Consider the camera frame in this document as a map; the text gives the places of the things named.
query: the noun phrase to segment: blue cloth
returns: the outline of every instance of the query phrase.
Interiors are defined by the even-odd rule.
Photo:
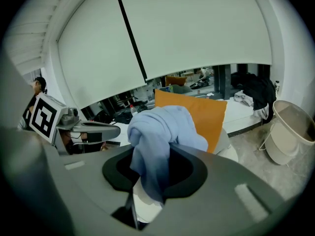
[[[208,143],[198,135],[185,107],[156,107],[135,115],[128,127],[128,139],[134,147],[130,168],[141,176],[146,193],[162,202],[169,183],[169,143],[178,143],[207,151]]]

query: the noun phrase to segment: black vertical stripe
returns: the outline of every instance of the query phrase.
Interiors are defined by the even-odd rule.
[[[123,15],[123,18],[124,18],[124,21],[125,21],[125,25],[126,25],[126,28],[127,28],[130,40],[131,40],[131,44],[132,44],[134,53],[136,54],[136,58],[138,60],[138,64],[139,64],[139,67],[140,67],[143,79],[144,79],[145,82],[147,82],[146,81],[147,73],[146,73],[146,71],[144,69],[144,66],[143,66],[143,63],[142,63],[139,51],[138,51],[138,47],[136,45],[136,41],[134,40],[134,37],[133,37],[133,34],[132,34],[132,30],[131,30],[131,27],[130,27],[130,24],[129,24],[129,21],[128,21],[126,12],[125,12],[125,8],[124,8],[124,5],[123,5],[123,2],[122,2],[122,0],[118,0],[118,3],[119,3],[119,6],[120,6],[120,10],[122,11],[122,15]]]

